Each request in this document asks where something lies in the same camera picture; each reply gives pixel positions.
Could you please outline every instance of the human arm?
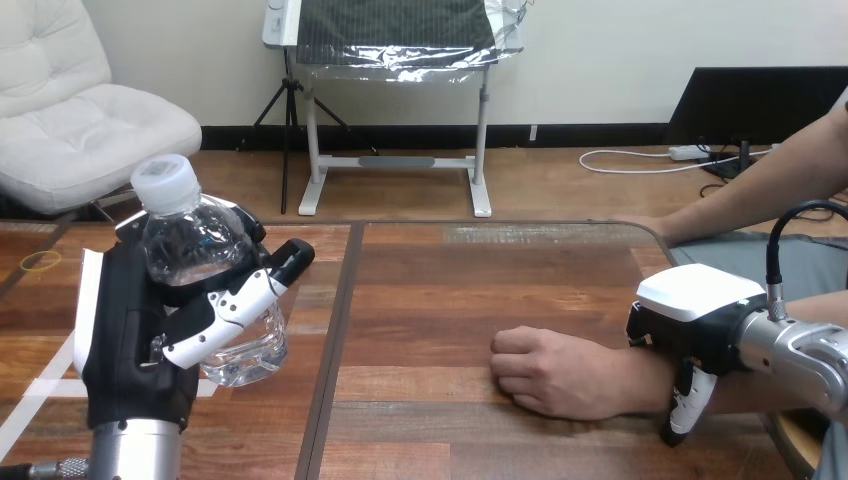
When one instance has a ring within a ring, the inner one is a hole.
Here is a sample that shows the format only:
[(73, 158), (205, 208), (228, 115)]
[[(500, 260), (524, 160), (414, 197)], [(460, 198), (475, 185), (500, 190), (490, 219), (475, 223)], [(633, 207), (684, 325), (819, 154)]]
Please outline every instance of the human arm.
[[(848, 327), (848, 291), (787, 305), (810, 323)], [(539, 413), (598, 420), (627, 413), (668, 410), (674, 360), (644, 348), (609, 349), (589, 340), (549, 330), (519, 327), (499, 332), (492, 342), (492, 372), (505, 393)], [(805, 407), (770, 377), (733, 372), (719, 379), (707, 407), (710, 413), (741, 413)]]
[(664, 217), (618, 215), (656, 231), (669, 245), (777, 218), (848, 185), (848, 105), (834, 109), (715, 193)]

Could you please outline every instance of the white robotic casing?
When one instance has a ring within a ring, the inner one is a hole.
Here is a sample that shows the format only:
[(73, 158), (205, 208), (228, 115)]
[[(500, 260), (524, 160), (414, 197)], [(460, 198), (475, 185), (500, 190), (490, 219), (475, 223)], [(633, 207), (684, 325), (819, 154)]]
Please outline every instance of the white robotic casing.
[(765, 293), (754, 281), (698, 263), (670, 268), (639, 284), (642, 306), (680, 322), (691, 322), (740, 299)]
[(265, 6), (265, 23), (262, 42), (268, 48), (297, 45), (300, 29), (301, 0), (268, 0)]
[(214, 322), (167, 348), (163, 352), (165, 358), (180, 368), (189, 368), (241, 335), (286, 291), (286, 286), (268, 273), (269, 270), (257, 270), (235, 294), (226, 290), (209, 293), (207, 299), (215, 312)]

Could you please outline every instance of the white cable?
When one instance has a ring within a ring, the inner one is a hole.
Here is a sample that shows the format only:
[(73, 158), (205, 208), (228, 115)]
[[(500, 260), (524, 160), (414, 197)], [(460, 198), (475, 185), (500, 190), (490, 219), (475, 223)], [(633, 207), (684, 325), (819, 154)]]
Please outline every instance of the white cable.
[[(762, 152), (751, 152), (749, 155), (751, 155), (751, 156), (765, 155), (765, 154), (771, 152), (771, 150), (772, 149), (763, 150)], [(653, 174), (653, 173), (674, 173), (674, 172), (682, 172), (684, 170), (694, 170), (696, 168), (704, 168), (704, 167), (708, 167), (710, 165), (718, 165), (720, 163), (732, 162), (733, 160), (739, 159), (739, 157), (736, 156), (736, 157), (731, 157), (731, 158), (725, 158), (723, 160), (717, 160), (715, 162), (699, 163), (697, 165), (687, 165), (685, 167), (669, 168), (667, 170), (604, 170), (602, 168), (590, 167), (589, 165), (586, 165), (586, 163), (583, 161), (586, 157), (591, 156), (591, 155), (597, 155), (599, 153), (618, 153), (618, 154), (621, 154), (621, 155), (632, 155), (634, 157), (652, 157), (652, 158), (668, 157), (667, 153), (639, 153), (639, 152), (626, 152), (624, 150), (595, 150), (595, 151), (592, 151), (592, 152), (584, 153), (583, 155), (580, 156), (580, 160), (579, 160), (580, 166), (585, 168), (586, 170), (591, 170), (593, 172), (598, 172), (598, 173), (620, 173), (620, 174), (633, 174), (633, 175), (643, 174), (644, 175), (644, 174)]]

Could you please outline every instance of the black baseboard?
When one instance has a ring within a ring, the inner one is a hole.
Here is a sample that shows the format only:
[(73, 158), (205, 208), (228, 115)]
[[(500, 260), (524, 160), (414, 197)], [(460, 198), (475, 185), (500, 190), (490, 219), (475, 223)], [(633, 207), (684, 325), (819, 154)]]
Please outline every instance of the black baseboard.
[[(530, 141), (530, 125), (490, 125), (486, 135), (487, 148), (561, 148), (561, 147), (624, 147), (661, 145), (668, 124), (615, 123), (595, 125), (539, 125), (536, 140)], [(242, 138), (250, 136), (250, 126), (203, 127), (202, 150), (235, 150)], [(319, 126), (321, 150), (360, 150), (373, 145), (378, 149), (435, 149), (474, 148), (477, 138), (475, 125), (410, 125), (357, 126), (349, 135), (338, 126)], [(260, 126), (253, 138), (247, 138), (252, 150), (282, 150), (283, 127)], [(301, 126), (290, 139), (293, 151), (306, 151), (306, 129)]]

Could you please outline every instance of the fist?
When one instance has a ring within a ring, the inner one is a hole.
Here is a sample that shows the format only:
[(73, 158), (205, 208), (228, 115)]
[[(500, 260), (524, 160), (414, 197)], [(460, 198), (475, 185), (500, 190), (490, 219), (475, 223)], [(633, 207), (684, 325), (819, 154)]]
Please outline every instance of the fist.
[(624, 350), (550, 330), (518, 327), (492, 340), (492, 373), (515, 403), (552, 417), (601, 420), (627, 413)]

